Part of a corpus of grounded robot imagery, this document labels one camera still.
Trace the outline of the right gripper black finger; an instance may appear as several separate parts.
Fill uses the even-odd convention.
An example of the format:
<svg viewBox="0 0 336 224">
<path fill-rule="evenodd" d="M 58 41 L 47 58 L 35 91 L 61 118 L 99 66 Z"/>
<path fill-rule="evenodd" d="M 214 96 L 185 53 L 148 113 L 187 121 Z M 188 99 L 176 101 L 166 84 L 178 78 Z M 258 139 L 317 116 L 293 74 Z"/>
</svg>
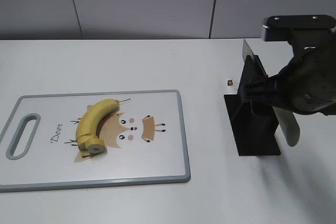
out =
<svg viewBox="0 0 336 224">
<path fill-rule="evenodd" d="M 244 96 L 250 101 L 252 114 L 258 116 L 271 116 L 273 108 L 269 104 L 268 94 L 264 81 L 248 82 L 244 85 Z"/>
</svg>

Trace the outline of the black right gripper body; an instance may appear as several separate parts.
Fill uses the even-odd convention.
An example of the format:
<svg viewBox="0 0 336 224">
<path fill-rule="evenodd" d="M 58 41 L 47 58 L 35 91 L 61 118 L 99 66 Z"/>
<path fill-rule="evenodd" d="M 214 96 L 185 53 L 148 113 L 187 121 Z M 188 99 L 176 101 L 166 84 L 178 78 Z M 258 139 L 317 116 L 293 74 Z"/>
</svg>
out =
<svg viewBox="0 0 336 224">
<path fill-rule="evenodd" d="M 267 103 L 298 114 L 335 114 L 335 33 L 291 29 L 284 40 L 293 57 L 270 78 Z"/>
</svg>

